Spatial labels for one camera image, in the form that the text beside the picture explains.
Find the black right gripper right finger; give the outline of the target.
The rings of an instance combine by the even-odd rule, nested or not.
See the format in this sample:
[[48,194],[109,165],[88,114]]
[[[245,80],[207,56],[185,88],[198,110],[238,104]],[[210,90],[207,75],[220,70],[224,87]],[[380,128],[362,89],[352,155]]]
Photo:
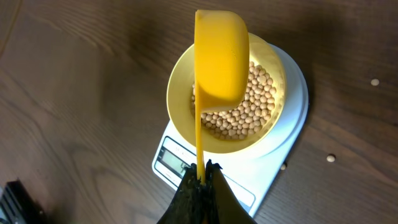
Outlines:
[[218,163],[206,163],[207,195],[205,214],[207,223],[256,224],[234,196]]

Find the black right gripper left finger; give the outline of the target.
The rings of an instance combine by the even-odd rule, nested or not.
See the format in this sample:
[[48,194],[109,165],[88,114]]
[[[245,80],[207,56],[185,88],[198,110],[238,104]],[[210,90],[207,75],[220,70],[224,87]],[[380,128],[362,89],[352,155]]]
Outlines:
[[197,179],[197,166],[185,168],[178,189],[157,224],[201,224],[204,221],[203,192]]

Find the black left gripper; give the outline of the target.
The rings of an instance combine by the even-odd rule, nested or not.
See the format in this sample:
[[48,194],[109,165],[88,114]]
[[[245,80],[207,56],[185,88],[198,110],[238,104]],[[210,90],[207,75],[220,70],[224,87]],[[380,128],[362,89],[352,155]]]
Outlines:
[[43,210],[20,180],[7,182],[2,190],[1,224],[47,224]]

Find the yellow measuring scoop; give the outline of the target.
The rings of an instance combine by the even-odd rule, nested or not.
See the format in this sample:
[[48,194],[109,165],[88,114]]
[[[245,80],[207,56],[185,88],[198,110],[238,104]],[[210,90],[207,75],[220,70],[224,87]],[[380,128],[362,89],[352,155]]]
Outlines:
[[243,100],[248,80],[249,35],[231,11],[197,10],[194,31],[197,179],[205,183],[201,114],[228,111]]

